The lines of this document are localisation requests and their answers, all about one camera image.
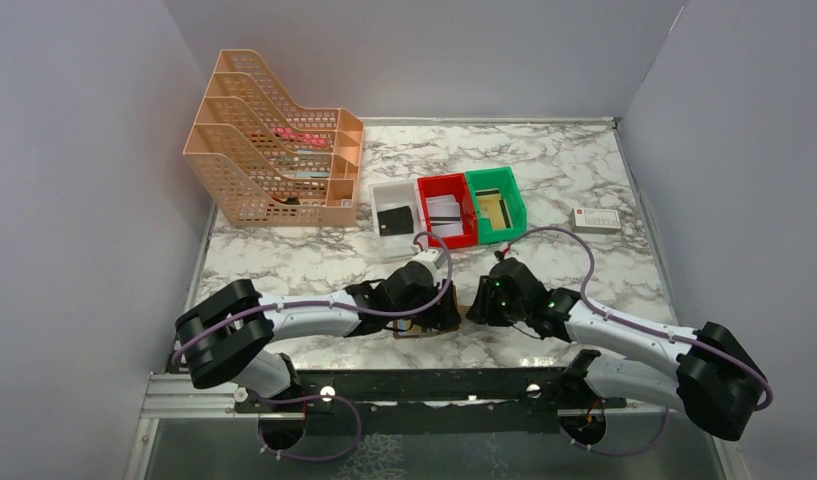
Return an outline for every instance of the white marble surface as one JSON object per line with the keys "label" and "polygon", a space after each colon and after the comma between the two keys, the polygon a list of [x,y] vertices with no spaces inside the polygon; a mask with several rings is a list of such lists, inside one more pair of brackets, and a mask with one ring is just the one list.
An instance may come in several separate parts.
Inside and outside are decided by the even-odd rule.
{"label": "white marble surface", "polygon": [[[404,260],[377,258],[368,186],[406,177],[510,165],[531,226],[569,227],[573,206],[615,208],[622,233],[584,235],[596,255],[588,293],[614,308],[674,323],[646,233],[638,217],[617,143],[607,125],[375,126],[366,129],[357,228],[235,228],[218,214],[202,272],[198,301],[238,278],[263,292],[329,293],[386,277]],[[494,264],[496,246],[455,250],[459,303],[469,305],[480,275]],[[530,237],[512,249],[548,286],[573,286],[587,269],[581,247],[559,235]],[[512,328],[464,321],[434,338],[308,337],[270,344],[300,369],[459,368],[564,365],[580,347],[530,339]]]}

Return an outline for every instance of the green storage bin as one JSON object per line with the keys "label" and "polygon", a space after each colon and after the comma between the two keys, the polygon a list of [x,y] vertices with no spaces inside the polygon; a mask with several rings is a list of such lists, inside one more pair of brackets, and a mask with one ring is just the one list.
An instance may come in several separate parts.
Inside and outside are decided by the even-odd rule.
{"label": "green storage bin", "polygon": [[[511,167],[490,168],[488,170],[473,170],[465,173],[467,185],[470,188],[470,195],[473,197],[473,205],[476,206],[479,224],[479,243],[498,243],[511,240],[517,235],[525,232],[529,226],[526,218],[526,205],[517,188],[517,181],[514,179],[514,172]],[[491,218],[487,216],[487,211],[482,212],[479,202],[482,192],[488,190],[499,190],[499,195],[505,201],[508,209],[505,215],[508,216],[510,227],[500,228],[497,221],[496,228],[492,224]]]}

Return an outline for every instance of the black card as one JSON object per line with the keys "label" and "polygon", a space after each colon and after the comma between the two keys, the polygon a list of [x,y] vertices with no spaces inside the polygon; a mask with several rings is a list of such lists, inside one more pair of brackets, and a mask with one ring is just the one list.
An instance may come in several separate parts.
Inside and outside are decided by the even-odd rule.
{"label": "black card", "polygon": [[414,233],[414,216],[411,215],[411,207],[383,210],[378,212],[377,217],[379,219],[379,235],[382,237]]}

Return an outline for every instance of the red storage bin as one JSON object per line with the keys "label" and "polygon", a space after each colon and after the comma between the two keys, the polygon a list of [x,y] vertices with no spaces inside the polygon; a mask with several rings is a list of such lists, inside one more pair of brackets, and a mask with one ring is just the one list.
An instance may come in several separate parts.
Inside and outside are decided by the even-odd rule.
{"label": "red storage bin", "polygon": [[[473,205],[473,197],[470,195],[470,188],[467,186],[467,177],[465,177],[463,173],[438,175],[436,177],[421,177],[417,179],[417,187],[420,191],[420,199],[423,202],[423,220],[426,223],[426,229],[428,231],[432,231],[432,222],[429,219],[429,206],[426,203],[426,198],[453,195],[455,196],[455,201],[461,206],[461,223],[464,234],[443,237],[444,243],[446,243],[446,246],[450,249],[471,247],[479,243],[476,207]],[[433,247],[440,246],[432,239],[429,239],[429,245]]]}

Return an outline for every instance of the white wall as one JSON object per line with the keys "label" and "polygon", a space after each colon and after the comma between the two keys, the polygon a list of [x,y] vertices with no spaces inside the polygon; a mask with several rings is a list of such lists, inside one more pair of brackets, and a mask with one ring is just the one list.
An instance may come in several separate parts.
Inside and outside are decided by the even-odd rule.
{"label": "white wall", "polygon": [[303,105],[364,116],[622,115],[684,0],[165,0],[209,75],[260,52]]}
{"label": "white wall", "polygon": [[0,479],[120,478],[208,199],[161,0],[0,2]]}
{"label": "white wall", "polygon": [[729,327],[776,392],[753,478],[817,478],[817,0],[689,2],[620,133],[681,321]]}

